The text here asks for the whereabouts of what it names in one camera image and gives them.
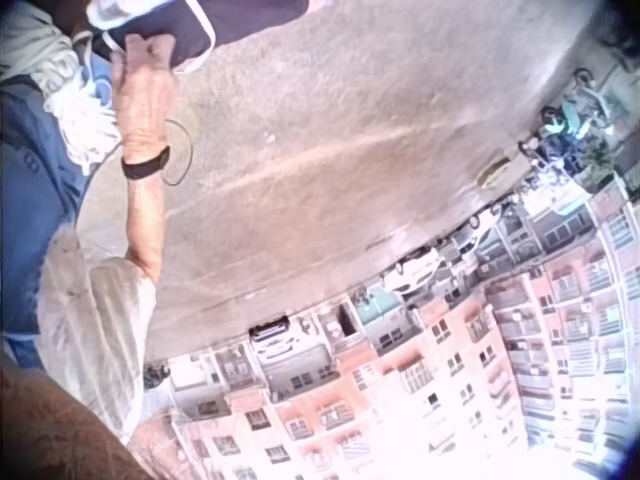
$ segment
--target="balcony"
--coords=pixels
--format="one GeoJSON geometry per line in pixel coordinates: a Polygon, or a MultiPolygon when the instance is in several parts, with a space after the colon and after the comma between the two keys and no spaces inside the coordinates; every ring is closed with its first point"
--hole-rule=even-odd
{"type": "Polygon", "coordinates": [[[595,432],[600,422],[598,410],[584,410],[580,412],[576,428],[583,432],[595,432]]]}
{"type": "Polygon", "coordinates": [[[633,424],[631,424],[628,409],[614,407],[605,412],[604,433],[620,438],[628,438],[631,432],[633,432],[633,424]]]}
{"type": "Polygon", "coordinates": [[[232,391],[255,387],[261,383],[244,345],[216,352],[215,357],[218,365],[222,366],[222,375],[232,391]]]}
{"type": "Polygon", "coordinates": [[[587,281],[589,282],[589,291],[591,293],[603,290],[612,284],[609,264],[604,254],[602,254],[599,260],[592,261],[587,265],[586,274],[587,281]]]}
{"type": "Polygon", "coordinates": [[[473,321],[467,323],[467,331],[473,343],[478,343],[491,331],[492,321],[489,316],[482,312],[473,321]]]}
{"type": "Polygon", "coordinates": [[[595,375],[598,357],[595,342],[582,342],[569,345],[569,375],[585,377],[595,375]]]}
{"type": "Polygon", "coordinates": [[[355,420],[353,412],[346,403],[338,402],[324,408],[320,419],[327,430],[333,430],[355,420]]]}
{"type": "Polygon", "coordinates": [[[624,345],[605,347],[602,352],[603,373],[623,373],[627,369],[624,345]]]}
{"type": "Polygon", "coordinates": [[[365,332],[382,356],[420,334],[418,327],[408,312],[400,307],[365,325],[365,332]]]}
{"type": "Polygon", "coordinates": [[[512,286],[508,289],[496,289],[493,292],[487,289],[486,294],[487,301],[491,303],[496,310],[517,307],[529,301],[527,293],[520,285],[512,286]]]}
{"type": "Polygon", "coordinates": [[[502,336],[507,340],[537,335],[540,333],[540,325],[536,320],[523,320],[521,322],[500,323],[498,328],[502,336]]]}
{"type": "Polygon", "coordinates": [[[494,406],[496,407],[496,410],[498,410],[498,412],[501,411],[507,411],[508,407],[514,403],[512,402],[512,400],[514,400],[514,397],[511,395],[511,392],[505,392],[502,397],[498,397],[493,401],[494,406]]]}
{"type": "Polygon", "coordinates": [[[565,322],[564,338],[567,342],[581,342],[588,340],[589,337],[591,337],[591,328],[588,316],[574,316],[565,322]]]}
{"type": "Polygon", "coordinates": [[[523,408],[551,411],[556,407],[556,402],[551,395],[540,395],[531,392],[522,393],[523,408]]]}
{"type": "Polygon", "coordinates": [[[574,450],[586,455],[593,455],[596,451],[596,437],[591,433],[581,433],[574,442],[574,450]]]}
{"type": "Polygon", "coordinates": [[[553,432],[555,430],[555,417],[542,413],[524,411],[524,423],[528,428],[553,432]]]}
{"type": "Polygon", "coordinates": [[[542,365],[549,361],[547,352],[540,350],[509,350],[507,351],[511,361],[518,365],[542,365]]]}
{"type": "Polygon", "coordinates": [[[622,317],[618,305],[612,305],[598,312],[598,335],[602,337],[620,331],[622,331],[622,317]]]}
{"type": "Polygon", "coordinates": [[[502,395],[510,383],[511,379],[507,371],[501,370],[498,375],[489,380],[489,394],[491,398],[496,399],[502,395]]]}
{"type": "Polygon", "coordinates": [[[316,314],[335,353],[342,353],[366,340],[348,302],[321,309],[316,314]]]}
{"type": "Polygon", "coordinates": [[[568,302],[580,297],[580,288],[573,272],[558,276],[553,280],[553,287],[559,302],[568,302]]]}
{"type": "Polygon", "coordinates": [[[517,373],[516,382],[518,385],[525,388],[538,388],[543,390],[551,388],[551,377],[549,375],[527,375],[517,373]]]}

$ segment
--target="wrist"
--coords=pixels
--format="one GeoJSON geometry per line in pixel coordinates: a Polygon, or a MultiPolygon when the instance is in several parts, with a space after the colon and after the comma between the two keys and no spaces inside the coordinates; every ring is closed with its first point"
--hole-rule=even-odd
{"type": "Polygon", "coordinates": [[[166,139],[163,138],[152,141],[125,140],[122,144],[124,163],[134,165],[152,160],[160,155],[167,145],[166,139]]]}

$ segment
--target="white rope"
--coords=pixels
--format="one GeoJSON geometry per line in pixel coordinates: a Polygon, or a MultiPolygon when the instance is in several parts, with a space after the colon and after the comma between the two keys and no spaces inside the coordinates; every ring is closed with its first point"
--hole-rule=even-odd
{"type": "Polygon", "coordinates": [[[91,71],[91,36],[72,42],[51,23],[51,17],[32,5],[19,3],[5,16],[1,30],[0,81],[29,75],[45,98],[44,109],[58,119],[69,159],[89,175],[120,142],[115,114],[102,105],[91,71]],[[83,66],[72,48],[86,41],[83,66]]]}

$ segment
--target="white strap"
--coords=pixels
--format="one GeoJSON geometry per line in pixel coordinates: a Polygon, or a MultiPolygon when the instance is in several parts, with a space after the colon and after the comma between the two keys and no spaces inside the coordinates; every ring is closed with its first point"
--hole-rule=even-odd
{"type": "Polygon", "coordinates": [[[194,58],[182,70],[178,70],[178,69],[175,70],[176,73],[180,73],[180,74],[191,73],[197,70],[198,68],[200,68],[202,64],[205,62],[205,60],[209,57],[209,54],[211,53],[211,51],[216,45],[216,32],[213,30],[213,26],[211,25],[211,22],[207,18],[206,13],[204,13],[204,10],[202,10],[202,7],[198,3],[198,0],[185,0],[185,2],[187,2],[187,5],[189,5],[189,8],[191,8],[191,11],[200,22],[200,25],[204,29],[205,33],[209,36],[209,40],[211,40],[211,45],[209,45],[209,48],[207,48],[207,50],[202,55],[200,55],[197,58],[194,58]]]}

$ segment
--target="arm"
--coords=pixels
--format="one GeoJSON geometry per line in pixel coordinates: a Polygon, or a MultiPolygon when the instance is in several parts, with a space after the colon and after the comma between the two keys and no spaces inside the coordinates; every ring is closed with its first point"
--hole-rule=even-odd
{"type": "MultiPolygon", "coordinates": [[[[126,54],[114,54],[114,105],[127,164],[155,158],[167,145],[165,118],[175,97],[169,60],[175,40],[161,35],[125,39],[126,54]]],[[[160,172],[129,180],[125,258],[158,282],[164,246],[164,191],[160,172]]]]}
{"type": "Polygon", "coordinates": [[[164,190],[160,173],[129,181],[125,258],[158,283],[164,246],[164,190]]]}

